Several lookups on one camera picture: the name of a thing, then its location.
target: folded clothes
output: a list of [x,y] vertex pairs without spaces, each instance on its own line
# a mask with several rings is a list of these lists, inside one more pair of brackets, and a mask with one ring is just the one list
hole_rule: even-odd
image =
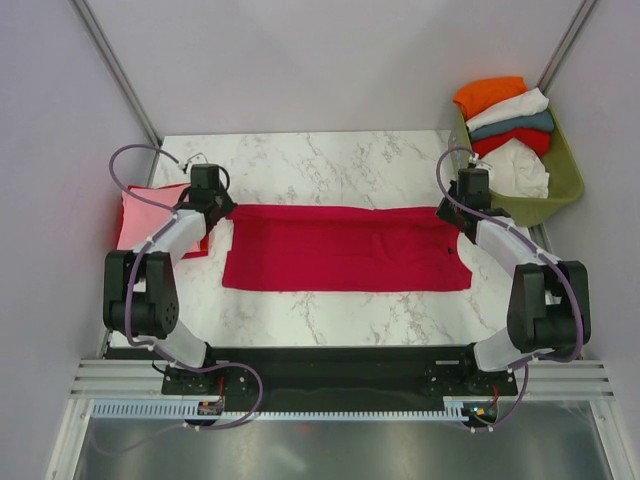
[[487,154],[479,165],[489,170],[489,188],[495,193],[508,197],[549,196],[549,174],[544,165],[533,150],[516,138]]
[[471,286],[435,207],[239,205],[222,285],[261,292],[448,292]]
[[480,127],[469,134],[469,138],[472,142],[477,142],[483,138],[491,137],[492,135],[500,135],[501,133],[508,132],[514,128],[532,128],[533,130],[540,130],[542,132],[552,132],[555,128],[553,124],[553,118],[549,113],[549,110],[536,113],[535,115],[528,115],[526,117],[516,117],[509,120],[504,120],[498,123],[492,123]]
[[516,128],[509,132],[501,133],[500,135],[493,135],[491,137],[478,140],[477,142],[473,142],[471,144],[471,148],[474,152],[480,155],[480,158],[482,158],[487,153],[504,145],[512,138],[520,140],[527,147],[536,152],[538,157],[544,156],[551,148],[551,134],[549,132],[541,132],[531,128]]
[[475,117],[496,103],[528,90],[522,77],[487,78],[462,87],[453,97],[465,120]]
[[517,97],[503,100],[500,103],[487,108],[484,112],[467,121],[467,128],[470,132],[485,125],[502,122],[510,118],[535,115],[547,109],[549,99],[545,97],[540,89],[534,88]]
[[[180,194],[187,184],[170,185],[163,188],[129,187],[137,195],[147,200],[173,206],[178,203]],[[141,202],[126,193],[122,193],[122,227],[118,238],[118,250],[129,250],[154,234],[169,220],[169,212]],[[209,237],[194,243],[184,258],[200,257],[209,253]]]

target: white marble table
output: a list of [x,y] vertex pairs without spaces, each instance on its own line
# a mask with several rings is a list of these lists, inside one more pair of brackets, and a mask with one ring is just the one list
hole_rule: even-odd
[[[164,148],[231,174],[237,203],[393,208],[437,205],[434,171],[448,132],[176,136]],[[450,165],[446,163],[450,177]],[[188,182],[161,158],[153,186]],[[233,225],[219,223],[208,257],[175,269],[180,318],[213,346],[466,344],[506,324],[508,275],[460,235],[471,289],[452,293],[258,293],[221,285]],[[112,347],[126,346],[115,334]]]

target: red towel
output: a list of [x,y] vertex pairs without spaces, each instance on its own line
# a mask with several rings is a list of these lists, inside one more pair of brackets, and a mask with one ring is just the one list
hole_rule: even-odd
[[517,138],[531,150],[536,152],[539,158],[542,158],[551,148],[551,134],[549,132],[541,132],[531,128],[514,128],[513,130],[483,138],[471,144],[473,151],[484,157],[487,153],[501,147],[512,138]]
[[471,286],[435,207],[240,205],[222,285],[261,292],[448,292]]

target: laundry basket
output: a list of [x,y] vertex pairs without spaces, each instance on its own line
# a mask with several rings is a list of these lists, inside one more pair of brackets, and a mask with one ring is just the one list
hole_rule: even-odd
[[[584,193],[582,176],[578,171],[571,150],[569,150],[567,140],[562,134],[562,129],[553,110],[549,109],[549,111],[556,128],[551,133],[551,149],[541,158],[547,172],[549,172],[549,197],[506,197],[491,192],[491,206],[503,208],[521,227],[533,227],[544,222],[565,205],[578,200]],[[455,126],[449,137],[449,148],[451,147],[471,148],[467,125],[459,110]],[[462,151],[453,152],[451,153],[451,162],[454,171],[457,172],[459,168],[465,168],[468,165],[469,154]]]

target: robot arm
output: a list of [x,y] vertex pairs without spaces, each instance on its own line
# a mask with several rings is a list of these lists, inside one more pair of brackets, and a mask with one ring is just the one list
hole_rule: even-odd
[[471,363],[478,371],[506,370],[537,354],[567,356],[576,343],[576,320],[568,294],[557,275],[539,258],[544,254],[567,277],[581,311],[583,342],[591,336],[587,271],[580,262],[564,262],[538,248],[532,252],[510,230],[518,227],[501,209],[491,208],[488,172],[458,171],[449,195],[462,205],[499,219],[507,228],[457,209],[446,198],[437,215],[456,225],[476,245],[494,257],[513,279],[507,326],[473,346]]
[[[134,337],[153,340],[171,357],[195,368],[205,366],[210,347],[179,320],[173,267],[235,208],[220,180],[221,171],[216,165],[192,167],[189,200],[175,207],[176,214],[169,220],[172,224],[161,227],[166,233],[144,253],[131,306]],[[106,257],[103,321],[109,329],[125,332],[127,284],[133,262],[146,243],[131,250],[114,250]]]

